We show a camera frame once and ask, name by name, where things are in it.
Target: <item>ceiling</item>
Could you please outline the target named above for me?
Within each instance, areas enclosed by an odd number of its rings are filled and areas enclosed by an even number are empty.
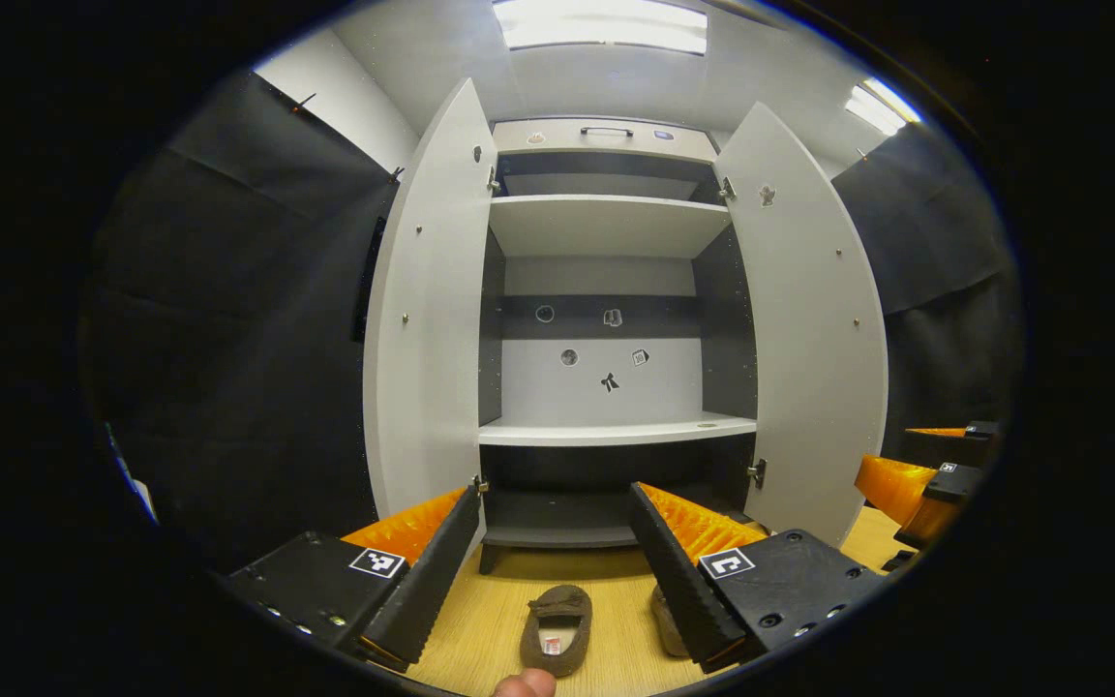
[[[822,37],[699,0],[668,1],[708,14],[705,56],[599,45],[510,51],[491,0],[378,1],[333,30],[417,134],[469,77],[491,120],[611,115],[731,133],[763,101],[836,172],[859,158],[856,149],[867,153],[884,141],[845,110],[850,88],[869,75]]]

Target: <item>orange foam padding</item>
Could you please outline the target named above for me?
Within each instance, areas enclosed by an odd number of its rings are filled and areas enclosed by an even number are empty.
[[[964,437],[966,428],[908,428],[906,433],[925,433],[929,436]]]
[[[686,552],[692,564],[699,563],[704,554],[725,552],[735,546],[760,542],[766,534],[731,521],[721,513],[709,511],[698,503],[688,502],[681,495],[673,495],[656,486],[639,482],[648,500],[657,507],[665,524]]]
[[[362,529],[346,535],[343,542],[359,544],[359,546],[371,546],[372,550],[389,552],[399,556],[407,556],[407,563],[413,567],[420,559],[425,546],[429,545],[433,535],[437,533],[446,516],[458,503],[458,498],[464,494],[466,486],[453,490],[449,494],[438,495],[437,498],[429,498],[419,506],[414,506],[395,513],[384,521],[362,526]]]
[[[895,524],[906,524],[920,510],[923,488],[935,475],[933,468],[863,455],[854,485]]]
[[[902,525],[901,532],[923,543],[932,542],[946,531],[958,514],[958,509],[956,503],[924,498],[920,510],[914,512],[914,517]]]

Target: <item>brown slipper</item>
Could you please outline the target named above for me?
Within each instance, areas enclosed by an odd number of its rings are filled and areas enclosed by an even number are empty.
[[[673,614],[669,612],[669,604],[665,603],[665,596],[660,592],[660,585],[651,590],[651,613],[657,618],[657,627],[660,629],[660,642],[665,645],[665,652],[670,657],[690,657],[682,645],[682,635],[678,635],[678,626],[673,623]]]
[[[523,640],[523,666],[562,678],[583,665],[592,631],[592,599],[583,588],[555,585],[530,601]]]

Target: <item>cabinet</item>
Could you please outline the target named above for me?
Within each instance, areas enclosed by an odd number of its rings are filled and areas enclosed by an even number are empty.
[[[842,542],[884,432],[884,322],[854,225],[768,107],[717,153],[622,119],[491,132],[465,80],[410,171],[363,358],[379,515],[483,473],[486,544],[614,546],[626,482],[651,481]]]

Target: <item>ceiling light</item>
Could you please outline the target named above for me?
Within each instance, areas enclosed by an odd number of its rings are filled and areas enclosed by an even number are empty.
[[[863,87],[866,88],[867,91],[875,94],[881,101],[889,105],[890,109],[898,112],[898,115],[902,116],[902,118],[906,119],[906,122],[920,122],[920,116],[914,113],[914,109],[912,109],[904,99],[899,97],[895,91],[884,87],[884,84],[882,84],[881,80],[870,77],[863,80]]]
[[[493,3],[507,48],[624,43],[702,56],[708,14],[653,0],[504,0]]]
[[[893,136],[908,122],[920,119],[910,105],[876,79],[864,80],[862,85],[850,89],[846,110],[870,123],[885,136]]]

